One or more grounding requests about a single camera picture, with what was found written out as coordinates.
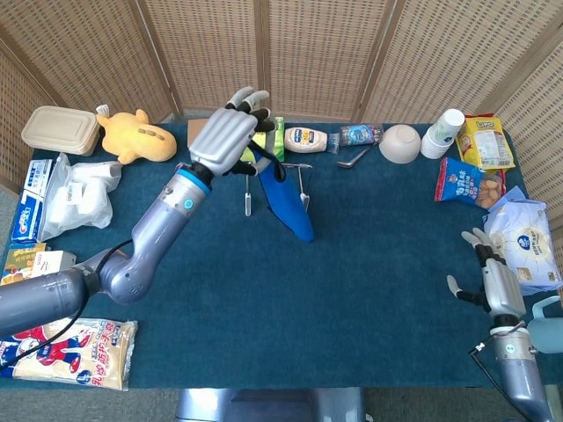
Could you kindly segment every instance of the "stack of paper cups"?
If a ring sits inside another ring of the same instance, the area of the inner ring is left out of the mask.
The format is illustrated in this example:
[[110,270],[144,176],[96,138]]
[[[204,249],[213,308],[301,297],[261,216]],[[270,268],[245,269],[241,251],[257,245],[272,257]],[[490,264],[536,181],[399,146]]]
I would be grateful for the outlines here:
[[443,156],[454,143],[454,138],[464,122],[465,116],[459,110],[455,108],[446,110],[422,138],[420,146],[422,155],[433,159]]

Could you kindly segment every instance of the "mayonnaise bottle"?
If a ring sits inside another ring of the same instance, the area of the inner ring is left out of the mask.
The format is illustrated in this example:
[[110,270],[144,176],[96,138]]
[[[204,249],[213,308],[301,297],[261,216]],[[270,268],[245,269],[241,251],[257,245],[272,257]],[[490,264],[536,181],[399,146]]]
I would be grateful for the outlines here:
[[283,145],[293,152],[322,152],[326,151],[326,140],[326,133],[320,130],[292,127],[286,129]]

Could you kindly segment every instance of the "floor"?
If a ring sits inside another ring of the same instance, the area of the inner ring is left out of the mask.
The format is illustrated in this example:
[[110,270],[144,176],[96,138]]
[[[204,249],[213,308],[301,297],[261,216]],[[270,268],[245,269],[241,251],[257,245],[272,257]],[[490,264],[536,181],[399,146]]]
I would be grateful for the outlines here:
[[[208,115],[202,111],[186,116]],[[0,189],[0,255],[16,203],[17,198]],[[4,390],[0,394],[0,420],[164,422],[172,420],[177,396],[177,391],[165,389],[122,393],[86,389],[71,394],[64,390]],[[366,405],[376,422],[501,422],[515,416],[493,389],[366,389]]]

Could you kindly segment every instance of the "cartoon character print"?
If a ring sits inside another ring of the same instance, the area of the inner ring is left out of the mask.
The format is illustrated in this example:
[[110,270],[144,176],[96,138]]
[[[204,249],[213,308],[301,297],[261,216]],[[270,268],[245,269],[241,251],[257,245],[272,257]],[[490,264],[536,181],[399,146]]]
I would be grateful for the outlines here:
[[[63,361],[69,364],[69,370],[72,374],[76,373],[80,367],[81,356],[78,352],[70,352],[68,349],[78,349],[84,347],[90,341],[91,334],[87,330],[82,330],[75,337],[68,338],[63,341],[51,343],[43,346],[37,352],[32,353],[25,359],[35,357],[44,366],[53,365],[57,361]],[[19,356],[21,353],[36,347],[39,343],[46,341],[43,327],[32,328],[31,330],[22,331],[11,336],[10,339],[0,341],[0,364]],[[7,367],[0,375],[12,377],[15,366]]]

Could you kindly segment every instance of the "stuffed animal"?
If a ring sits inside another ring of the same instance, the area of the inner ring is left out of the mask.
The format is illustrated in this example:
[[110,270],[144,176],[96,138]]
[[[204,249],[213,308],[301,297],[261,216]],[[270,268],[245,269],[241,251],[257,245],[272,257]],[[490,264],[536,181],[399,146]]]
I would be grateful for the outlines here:
[[116,113],[113,117],[96,115],[106,130],[102,147],[117,156],[121,164],[133,163],[143,157],[150,161],[166,161],[176,154],[176,139],[171,133],[149,124],[149,116],[139,109],[136,114]]

